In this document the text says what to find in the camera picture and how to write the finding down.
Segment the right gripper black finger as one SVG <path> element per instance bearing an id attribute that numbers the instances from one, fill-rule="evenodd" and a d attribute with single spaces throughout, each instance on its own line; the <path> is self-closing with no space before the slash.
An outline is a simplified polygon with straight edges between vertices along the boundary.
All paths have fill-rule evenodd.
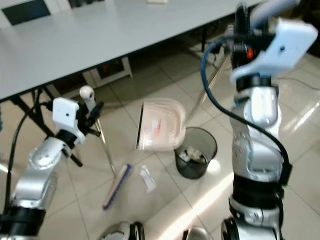
<path id="1" fill-rule="evenodd" d="M 234 32 L 250 32 L 250 11 L 245 2 L 240 2 L 234 12 Z"/>

